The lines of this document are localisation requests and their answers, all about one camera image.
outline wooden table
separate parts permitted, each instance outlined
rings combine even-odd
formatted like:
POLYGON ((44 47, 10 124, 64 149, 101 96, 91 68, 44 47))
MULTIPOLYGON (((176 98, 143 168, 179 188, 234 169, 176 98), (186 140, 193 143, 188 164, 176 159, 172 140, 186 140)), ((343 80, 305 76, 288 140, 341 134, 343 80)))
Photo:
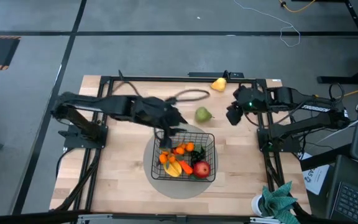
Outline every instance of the wooden table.
MULTIPOLYGON (((86 75, 80 89, 82 95, 96 96, 100 76, 86 75)), ((226 107, 234 101, 236 83, 227 84, 223 93, 210 89, 208 83, 192 82, 132 82, 142 96, 168 98, 184 89, 209 90, 211 97, 197 102, 179 103, 182 116, 196 127, 215 136, 218 152, 216 180, 205 192, 189 199, 172 199, 156 191, 145 176, 143 155, 145 145, 153 135, 152 128, 108 118, 108 141, 102 150, 91 210, 106 213, 151 213, 187 215, 253 215, 250 202, 267 185, 263 155, 259 151, 256 129, 246 119, 230 125, 226 107), (195 110, 205 106, 214 118, 205 123, 194 121, 195 110)), ((281 86, 280 80, 267 80, 268 87, 281 86)), ((134 94, 123 85, 115 95, 134 94)), ((82 113, 91 119, 91 113, 82 113)), ((285 113, 273 114, 277 121, 285 113)), ((250 115, 257 122, 257 117, 250 115)), ((50 208, 59 206, 78 181, 84 149, 67 154, 61 163, 50 208)), ((280 153, 285 181, 292 180, 292 195, 310 213, 308 196, 301 166, 290 153, 280 153)), ((85 206, 87 186, 80 208, 85 206)))

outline apple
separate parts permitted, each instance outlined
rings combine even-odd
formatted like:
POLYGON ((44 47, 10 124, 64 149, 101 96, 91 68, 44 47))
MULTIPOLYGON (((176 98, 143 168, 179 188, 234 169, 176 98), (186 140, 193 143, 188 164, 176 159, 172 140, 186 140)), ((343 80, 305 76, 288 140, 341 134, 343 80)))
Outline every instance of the apple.
POLYGON ((206 177, 208 177, 209 172, 211 172, 211 167, 205 161, 197 162, 194 165, 193 173, 198 178, 206 178, 206 177))

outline keyboard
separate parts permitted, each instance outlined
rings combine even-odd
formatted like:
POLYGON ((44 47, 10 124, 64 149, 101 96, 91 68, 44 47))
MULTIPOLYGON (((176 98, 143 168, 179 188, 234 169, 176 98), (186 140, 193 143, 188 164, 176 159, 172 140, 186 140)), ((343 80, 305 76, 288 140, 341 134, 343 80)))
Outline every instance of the keyboard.
POLYGON ((334 211, 350 220, 358 221, 358 187, 341 182, 336 195, 334 211))

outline yellow cable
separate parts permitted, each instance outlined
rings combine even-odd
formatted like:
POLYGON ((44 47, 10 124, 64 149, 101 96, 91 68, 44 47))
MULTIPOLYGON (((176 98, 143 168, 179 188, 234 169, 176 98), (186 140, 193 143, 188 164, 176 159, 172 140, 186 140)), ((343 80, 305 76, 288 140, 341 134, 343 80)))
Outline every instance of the yellow cable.
POLYGON ((300 12, 300 11, 306 9, 306 8, 309 7, 311 4, 313 4, 315 1, 316 1, 316 0, 313 0, 313 1, 311 1, 307 6, 301 8, 301 9, 299 9, 299 10, 295 10, 295 11, 292 11, 291 9, 289 9, 286 4, 284 4, 283 6, 284 6, 284 8, 287 9, 288 11, 296 13, 296 12, 300 12))
POLYGON ((343 95, 343 97, 345 97, 345 96, 350 96, 350 95, 355 94, 355 93, 358 93, 358 90, 353 91, 353 92, 350 92, 350 93, 346 93, 345 95, 343 95))

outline gray floor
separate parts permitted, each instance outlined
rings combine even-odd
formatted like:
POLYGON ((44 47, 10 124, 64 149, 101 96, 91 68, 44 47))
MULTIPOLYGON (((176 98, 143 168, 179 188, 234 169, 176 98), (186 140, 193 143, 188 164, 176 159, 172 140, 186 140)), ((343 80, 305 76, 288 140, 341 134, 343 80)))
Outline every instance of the gray floor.
MULTIPOLYGON (((298 30, 357 30, 345 5, 315 3, 291 14, 278 1, 238 0, 243 6, 291 22, 298 30)), ((358 13, 358 1, 353 1, 358 13)), ((288 2, 294 9, 305 4, 288 2)), ((72 29, 79 0, 0 1, 0 30, 72 29)), ((94 0, 88 1, 80 30, 280 30, 282 24, 227 0, 94 0)), ((285 37, 290 43, 297 38, 285 37)), ((11 63, 0 72, 0 215, 10 212, 19 179, 39 128, 62 61, 67 37, 23 37, 11 63)), ((185 76, 188 72, 244 72, 249 78, 279 78, 305 94, 328 96, 319 75, 352 75, 358 71, 358 38, 302 37, 288 48, 278 37, 77 37, 60 93, 77 92, 83 75, 185 76)), ((344 86, 346 92, 357 85, 344 86)), ((358 95, 344 99, 352 119, 358 95)), ((296 117, 306 118, 308 113, 296 117)), ((62 153, 65 129, 51 121, 24 212, 48 210, 55 182, 55 165, 62 153)), ((327 133, 308 138, 314 142, 327 133)), ((332 147, 350 142, 352 131, 332 137, 332 147)), ((308 151, 317 154, 328 150, 308 151)), ((315 214, 318 206, 312 205, 315 214)))

